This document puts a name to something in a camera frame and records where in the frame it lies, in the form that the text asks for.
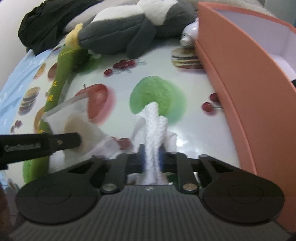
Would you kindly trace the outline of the black clothing pile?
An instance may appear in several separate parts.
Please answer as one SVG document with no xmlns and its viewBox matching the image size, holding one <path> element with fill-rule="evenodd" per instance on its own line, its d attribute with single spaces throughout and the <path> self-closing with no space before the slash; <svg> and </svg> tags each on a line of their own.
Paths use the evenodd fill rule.
<svg viewBox="0 0 296 241">
<path fill-rule="evenodd" d="M 100 1 L 44 1 L 24 16 L 18 37 L 27 50 L 37 56 L 54 48 L 63 37 L 65 26 L 97 3 Z"/>
</svg>

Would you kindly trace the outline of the fruit print sheet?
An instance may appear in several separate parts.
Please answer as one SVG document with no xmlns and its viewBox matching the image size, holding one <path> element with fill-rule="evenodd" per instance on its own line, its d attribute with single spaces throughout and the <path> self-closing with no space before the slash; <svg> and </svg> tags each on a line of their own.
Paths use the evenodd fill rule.
<svg viewBox="0 0 296 241">
<path fill-rule="evenodd" d="M 42 117 L 63 47 L 60 43 L 51 50 L 34 75 L 16 109 L 10 135 L 51 133 Z M 195 52 L 170 39 L 154 41 L 137 58 L 88 53 L 86 61 L 66 80 L 58 105 L 79 95 L 89 97 L 88 120 L 119 144 L 119 150 L 108 159 L 135 152 L 131 142 L 135 115 L 157 102 L 159 115 L 168 119 L 168 131 L 177 135 L 176 152 L 188 158 L 206 154 L 240 167 L 224 109 L 205 71 L 202 67 L 182 69 L 175 57 L 195 57 Z M 26 185 L 23 163 L 11 164 L 8 171 L 19 186 Z"/>
</svg>

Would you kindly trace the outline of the grey quilt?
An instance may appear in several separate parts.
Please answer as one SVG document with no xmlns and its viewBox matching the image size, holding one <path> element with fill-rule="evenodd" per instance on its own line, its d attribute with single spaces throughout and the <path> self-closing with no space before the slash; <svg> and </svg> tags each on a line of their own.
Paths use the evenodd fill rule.
<svg viewBox="0 0 296 241">
<path fill-rule="evenodd" d="M 219 4 L 226 4 L 230 6 L 236 6 L 243 9 L 249 9 L 252 11 L 256 11 L 268 16 L 274 16 L 269 10 L 267 10 L 260 1 L 244 1 L 244 0 L 213 0 L 213 1 L 206 1 L 212 3 L 219 3 Z M 79 23 L 84 23 L 91 19 L 92 17 L 96 16 L 99 12 L 104 10 L 105 8 L 111 6 L 124 6 L 124 5 L 135 5 L 138 1 L 136 0 L 107 0 L 101 1 L 88 9 L 84 10 L 81 14 L 74 17 L 64 28 L 64 33 L 69 33 L 72 31 L 75 26 Z"/>
</svg>

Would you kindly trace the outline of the white textured cloth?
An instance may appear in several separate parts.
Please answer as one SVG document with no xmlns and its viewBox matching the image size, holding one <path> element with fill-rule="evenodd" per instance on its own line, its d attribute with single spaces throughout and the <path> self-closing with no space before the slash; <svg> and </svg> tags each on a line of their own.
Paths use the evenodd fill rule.
<svg viewBox="0 0 296 241">
<path fill-rule="evenodd" d="M 136 185 L 167 185 L 166 171 L 162 169 L 161 146 L 165 151 L 177 150 L 177 135 L 168 131 L 168 119 L 159 115 L 159 105 L 151 102 L 135 115 L 131 137 L 132 150 L 137 152 L 144 145 L 144 171 L 129 176 Z"/>
</svg>

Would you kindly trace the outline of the green embroidered massage stick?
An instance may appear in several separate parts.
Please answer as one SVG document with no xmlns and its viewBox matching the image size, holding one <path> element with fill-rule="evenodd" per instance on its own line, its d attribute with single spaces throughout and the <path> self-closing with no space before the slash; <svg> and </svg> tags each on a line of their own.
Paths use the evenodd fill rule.
<svg viewBox="0 0 296 241">
<path fill-rule="evenodd" d="M 74 50 L 63 47 L 57 58 L 56 76 L 50 88 L 44 112 L 48 112 L 58 105 L 62 89 L 69 75 L 80 64 L 88 58 L 88 51 L 85 49 Z M 49 173 L 49 156 L 30 159 L 23 163 L 23 179 L 25 184 L 37 180 Z"/>
</svg>

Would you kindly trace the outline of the pink cardboard box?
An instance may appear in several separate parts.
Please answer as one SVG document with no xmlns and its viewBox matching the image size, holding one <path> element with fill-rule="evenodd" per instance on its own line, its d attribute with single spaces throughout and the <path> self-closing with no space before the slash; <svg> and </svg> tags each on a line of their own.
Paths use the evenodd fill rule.
<svg viewBox="0 0 296 241">
<path fill-rule="evenodd" d="M 278 222 L 295 232 L 295 27 L 225 4 L 198 4 L 196 51 L 217 92 L 241 168 L 285 194 Z"/>
</svg>

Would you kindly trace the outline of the blue tree print bedsheet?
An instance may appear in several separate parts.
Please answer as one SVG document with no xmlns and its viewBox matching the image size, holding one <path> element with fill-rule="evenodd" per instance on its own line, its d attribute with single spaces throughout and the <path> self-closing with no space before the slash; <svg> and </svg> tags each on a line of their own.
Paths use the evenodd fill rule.
<svg viewBox="0 0 296 241">
<path fill-rule="evenodd" d="M 34 75 L 51 54 L 51 50 L 35 56 L 33 51 L 27 52 L 19 62 L 8 81 L 1 90 L 1 134 L 9 134 L 16 109 L 32 82 Z"/>
</svg>

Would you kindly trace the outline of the grey white penguin plush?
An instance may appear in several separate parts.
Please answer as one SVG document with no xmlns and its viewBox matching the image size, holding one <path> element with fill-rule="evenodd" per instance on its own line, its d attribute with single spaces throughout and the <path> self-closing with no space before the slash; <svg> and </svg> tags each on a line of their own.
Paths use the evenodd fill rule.
<svg viewBox="0 0 296 241">
<path fill-rule="evenodd" d="M 111 55 L 125 52 L 129 58 L 142 56 L 154 38 L 179 36 L 196 20 L 187 1 L 138 1 L 109 6 L 68 33 L 65 45 L 73 50 Z"/>
</svg>

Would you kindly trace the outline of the clear packet with beige pad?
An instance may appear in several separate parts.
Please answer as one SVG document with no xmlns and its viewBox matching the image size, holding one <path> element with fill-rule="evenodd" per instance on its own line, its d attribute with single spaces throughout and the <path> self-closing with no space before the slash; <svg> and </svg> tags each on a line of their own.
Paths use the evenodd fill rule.
<svg viewBox="0 0 296 241">
<path fill-rule="evenodd" d="M 111 158 L 119 150 L 119 144 L 103 132 L 98 125 L 88 120 L 86 94 L 73 97 L 43 114 L 52 134 L 75 135 L 62 143 L 70 148 L 50 156 L 49 172 L 54 173 L 93 156 Z"/>
</svg>

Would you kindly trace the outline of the white spray bottle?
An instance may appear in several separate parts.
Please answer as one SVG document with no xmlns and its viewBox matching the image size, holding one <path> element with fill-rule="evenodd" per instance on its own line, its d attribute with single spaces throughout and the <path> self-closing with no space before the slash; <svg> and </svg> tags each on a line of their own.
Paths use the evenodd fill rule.
<svg viewBox="0 0 296 241">
<path fill-rule="evenodd" d="M 193 47 L 194 42 L 198 38 L 199 33 L 199 19 L 187 25 L 181 35 L 180 46 L 184 48 Z"/>
</svg>

